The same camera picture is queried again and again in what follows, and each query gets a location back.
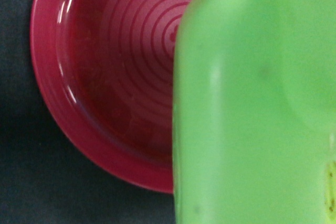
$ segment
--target green bottle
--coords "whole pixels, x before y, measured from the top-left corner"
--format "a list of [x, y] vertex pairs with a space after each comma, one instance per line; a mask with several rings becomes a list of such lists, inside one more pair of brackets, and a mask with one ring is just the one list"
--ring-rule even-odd
[[193, 0], [173, 141], [177, 224], [336, 223], [336, 0]]

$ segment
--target red plate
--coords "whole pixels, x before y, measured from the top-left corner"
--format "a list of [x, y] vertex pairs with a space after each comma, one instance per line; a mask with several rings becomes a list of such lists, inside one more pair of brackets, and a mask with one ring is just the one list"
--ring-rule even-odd
[[73, 144], [130, 183], [173, 191], [173, 51], [190, 0], [35, 0], [31, 48]]

